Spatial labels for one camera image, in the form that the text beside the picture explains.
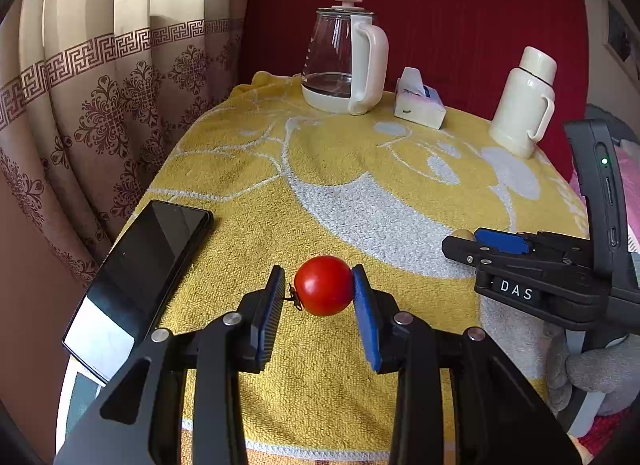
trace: kettle lid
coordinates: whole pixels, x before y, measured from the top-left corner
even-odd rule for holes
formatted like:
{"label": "kettle lid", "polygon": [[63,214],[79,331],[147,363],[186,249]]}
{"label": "kettle lid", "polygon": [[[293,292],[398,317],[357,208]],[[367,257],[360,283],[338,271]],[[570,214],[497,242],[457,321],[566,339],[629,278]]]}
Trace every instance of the kettle lid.
{"label": "kettle lid", "polygon": [[527,46],[522,52],[520,65],[523,70],[535,75],[549,86],[553,86],[558,65],[552,57],[533,46]]}
{"label": "kettle lid", "polygon": [[348,14],[364,14],[366,16],[375,15],[373,12],[369,12],[364,7],[356,6],[357,3],[361,3],[362,0],[334,0],[341,3],[341,5],[332,5],[331,7],[319,7],[316,12],[320,14],[334,14],[334,15],[348,15]]}

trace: white kettle handle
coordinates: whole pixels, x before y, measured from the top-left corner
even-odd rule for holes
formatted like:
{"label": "white kettle handle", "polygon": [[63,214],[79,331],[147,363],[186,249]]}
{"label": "white kettle handle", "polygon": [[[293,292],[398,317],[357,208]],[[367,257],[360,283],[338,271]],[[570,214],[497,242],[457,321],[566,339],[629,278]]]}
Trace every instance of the white kettle handle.
{"label": "white kettle handle", "polygon": [[351,16],[351,115],[362,115],[380,102],[385,88],[389,42],[370,16]]}
{"label": "white kettle handle", "polygon": [[545,109],[544,115],[542,115],[542,122],[540,122],[540,125],[538,126],[538,130],[535,132],[535,134],[533,131],[527,132],[527,136],[534,142],[539,142],[540,140],[542,140],[542,137],[545,135],[545,132],[546,132],[546,127],[549,125],[549,122],[551,121],[551,115],[553,115],[554,111],[556,110],[556,104],[553,102],[552,99],[550,99],[546,95],[542,95],[542,98],[546,100],[546,109]]}

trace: red headboard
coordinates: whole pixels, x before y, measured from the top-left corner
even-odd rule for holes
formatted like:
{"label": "red headboard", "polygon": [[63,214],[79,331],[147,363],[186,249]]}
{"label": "red headboard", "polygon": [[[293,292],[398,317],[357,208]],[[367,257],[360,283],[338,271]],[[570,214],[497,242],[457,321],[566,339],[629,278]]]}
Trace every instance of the red headboard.
{"label": "red headboard", "polygon": [[[249,0],[241,82],[258,70],[299,73],[316,18],[333,0]],[[511,68],[531,45],[558,62],[556,112],[541,142],[569,179],[562,122],[584,116],[589,45],[584,0],[364,0],[389,38],[386,89],[405,66],[419,68],[446,105],[491,119]]]}

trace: picture frame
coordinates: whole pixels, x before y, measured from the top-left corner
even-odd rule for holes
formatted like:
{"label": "picture frame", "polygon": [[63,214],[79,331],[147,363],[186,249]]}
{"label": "picture frame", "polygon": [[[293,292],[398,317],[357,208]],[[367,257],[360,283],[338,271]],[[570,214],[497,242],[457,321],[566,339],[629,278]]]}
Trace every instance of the picture frame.
{"label": "picture frame", "polygon": [[640,92],[640,34],[609,0],[607,17],[605,47]]}

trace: yellow tablecloth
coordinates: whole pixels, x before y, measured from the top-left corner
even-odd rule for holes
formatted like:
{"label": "yellow tablecloth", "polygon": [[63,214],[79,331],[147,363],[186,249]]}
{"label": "yellow tablecloth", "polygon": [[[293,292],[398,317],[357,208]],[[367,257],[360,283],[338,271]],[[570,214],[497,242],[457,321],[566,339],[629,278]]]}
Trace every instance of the yellow tablecloth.
{"label": "yellow tablecloth", "polygon": [[[481,324],[541,391],[542,322],[475,294],[468,267],[446,260],[440,243],[480,226],[586,236],[579,199],[542,152],[514,158],[483,119],[449,108],[436,131],[394,118],[392,106],[385,93],[366,115],[326,114],[304,102],[298,78],[258,73],[204,114],[136,209],[170,200],[216,218],[162,325],[174,333],[202,328],[263,287],[272,265],[292,281],[308,258],[334,254],[363,264],[373,287],[437,329]],[[353,307],[316,318],[286,306],[271,363],[241,377],[249,449],[386,459],[396,377],[370,370]],[[448,376],[443,381],[447,397]],[[187,418],[192,393],[193,376]],[[444,412],[451,447],[449,399]],[[258,452],[251,460],[283,458]]]}

